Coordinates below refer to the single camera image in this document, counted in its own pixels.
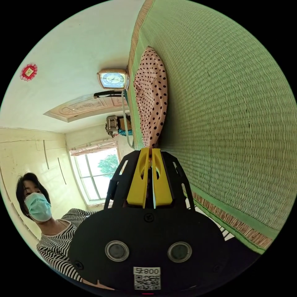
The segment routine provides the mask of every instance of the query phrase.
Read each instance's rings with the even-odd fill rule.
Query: red decoration
[[[22,80],[32,80],[37,73],[37,66],[36,64],[28,64],[26,67],[23,68],[20,78]]]

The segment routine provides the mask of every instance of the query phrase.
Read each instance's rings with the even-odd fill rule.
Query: pink polka dot cloth
[[[167,77],[155,50],[148,46],[141,57],[134,79],[134,90],[145,147],[157,147],[167,112]]]

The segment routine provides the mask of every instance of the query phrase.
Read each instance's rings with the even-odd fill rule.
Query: face mask
[[[25,199],[30,216],[39,221],[46,222],[52,217],[51,206],[41,193],[32,193]]]

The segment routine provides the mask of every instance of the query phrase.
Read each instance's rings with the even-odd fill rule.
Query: box
[[[122,130],[126,131],[124,118],[121,118],[120,119],[120,127],[119,128],[121,128]],[[127,128],[128,128],[128,130],[132,130],[131,122],[128,119],[127,119]]]

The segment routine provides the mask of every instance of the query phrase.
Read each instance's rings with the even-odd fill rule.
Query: woman
[[[50,267],[79,282],[113,290],[99,282],[94,285],[83,280],[67,256],[75,231],[96,211],[71,209],[61,219],[55,220],[51,213],[49,194],[34,173],[26,173],[19,178],[16,197],[22,213],[34,221],[41,230],[37,251]]]

